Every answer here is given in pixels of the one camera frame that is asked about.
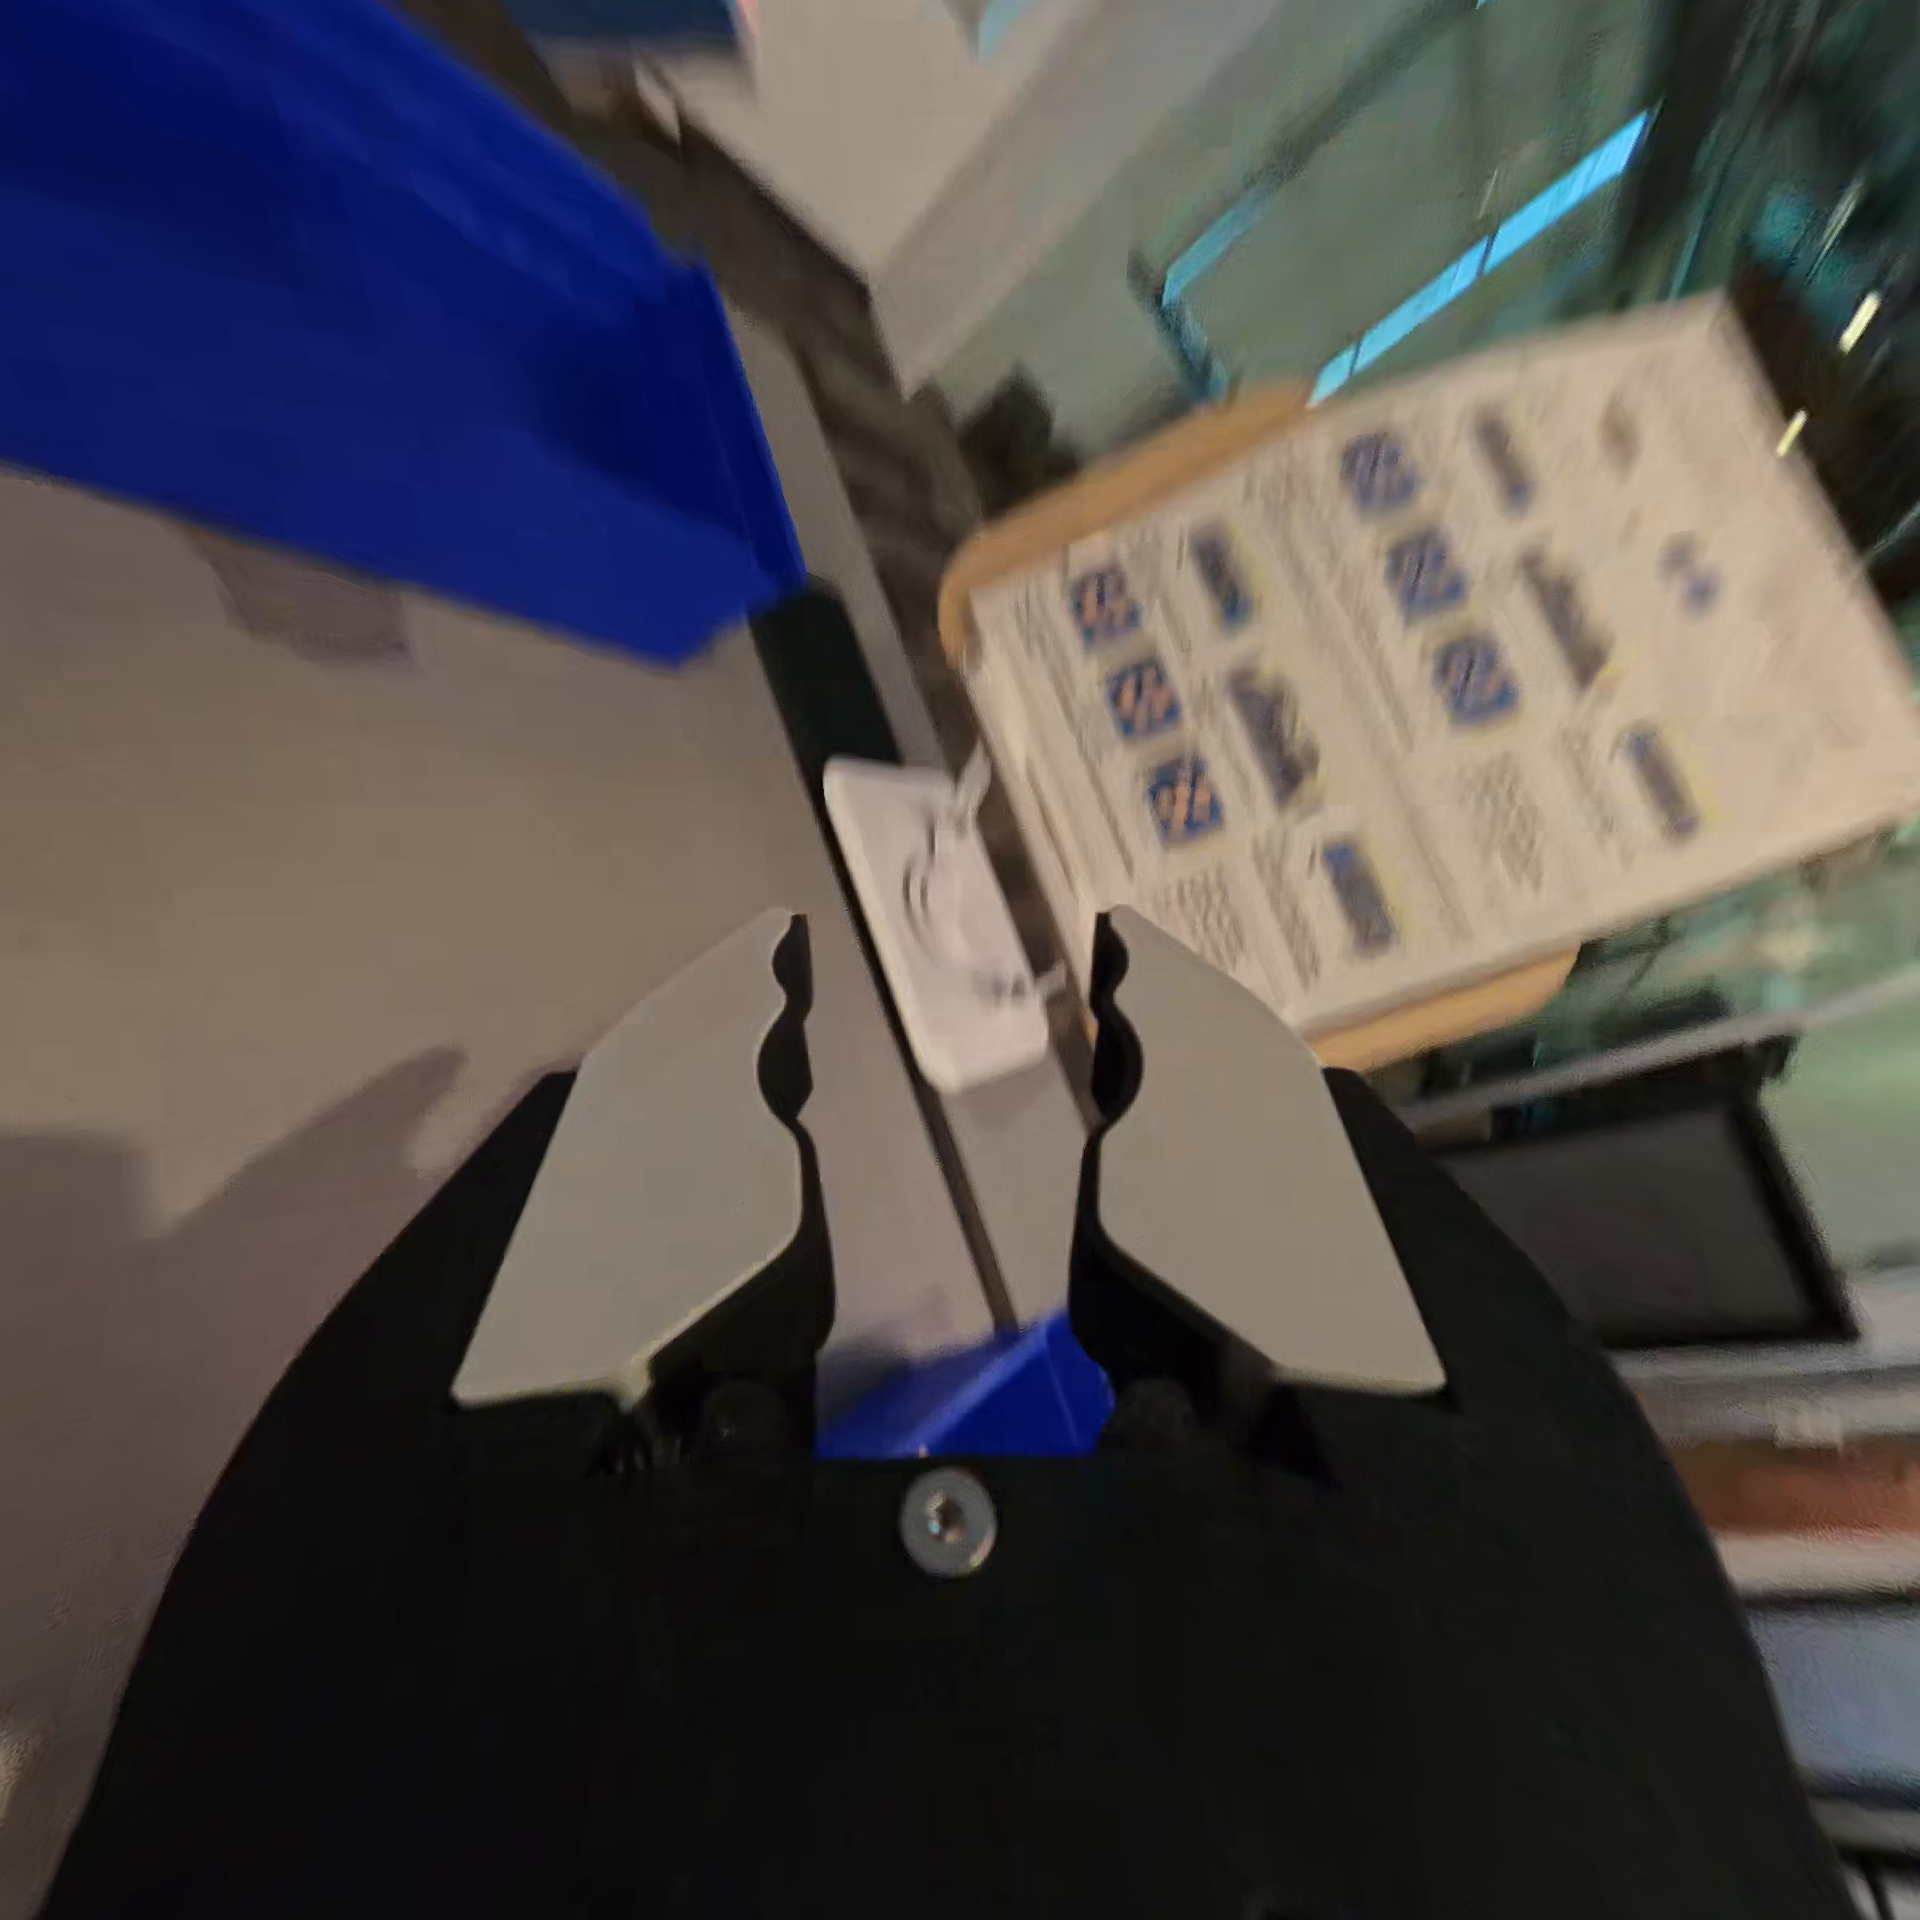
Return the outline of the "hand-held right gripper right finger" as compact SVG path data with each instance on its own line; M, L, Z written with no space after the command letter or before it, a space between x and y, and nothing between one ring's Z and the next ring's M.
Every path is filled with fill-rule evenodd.
M1312 1046L1133 907L1096 924L1072 1332L1112 1441L1312 1451L1304 1392L1442 1402L1448 1365Z

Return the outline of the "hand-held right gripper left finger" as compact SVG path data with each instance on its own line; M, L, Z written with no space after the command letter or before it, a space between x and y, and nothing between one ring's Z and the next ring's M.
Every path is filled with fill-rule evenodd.
M591 1402L648 1456L810 1459L834 1320L810 924L772 907L583 1056L453 1402Z

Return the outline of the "blue plastic bin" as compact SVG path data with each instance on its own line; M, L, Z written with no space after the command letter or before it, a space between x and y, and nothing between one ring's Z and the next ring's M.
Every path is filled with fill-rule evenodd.
M1083 1456L1114 1384L1053 1313L1017 1332L917 1360L825 1420L819 1459Z
M810 581L708 269L381 5L2 5L5 465L681 662Z

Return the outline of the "dark screen panel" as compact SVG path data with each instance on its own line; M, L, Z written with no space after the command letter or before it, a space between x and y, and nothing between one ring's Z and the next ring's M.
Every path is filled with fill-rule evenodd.
M1858 1338L1763 1109L1787 1042L1420 1121L1415 1136L1612 1354Z

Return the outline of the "printed instruction sheet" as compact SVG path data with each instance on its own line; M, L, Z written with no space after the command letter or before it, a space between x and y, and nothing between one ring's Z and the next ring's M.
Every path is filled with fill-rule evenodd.
M970 597L1060 930L1306 1036L1916 814L1912 675L1729 302L1309 410Z

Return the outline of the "wooden sign board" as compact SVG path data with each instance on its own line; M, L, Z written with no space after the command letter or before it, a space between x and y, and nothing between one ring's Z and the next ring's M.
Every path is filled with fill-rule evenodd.
M1145 517L1167 499L1297 433L1309 414L1309 396L1308 377L1244 387L973 528L947 562L940 585L940 645L951 672L960 682L970 675L977 593L1117 522ZM1556 952L1368 1020L1309 1029L1306 1038L1325 1067L1389 1067L1540 1012L1569 984L1575 960L1578 952Z

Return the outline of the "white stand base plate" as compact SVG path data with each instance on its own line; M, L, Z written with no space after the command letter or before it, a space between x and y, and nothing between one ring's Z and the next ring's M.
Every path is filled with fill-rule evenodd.
M992 764L960 774L832 757L824 804L920 1074L947 1098L1043 1064L1050 1018L978 812Z

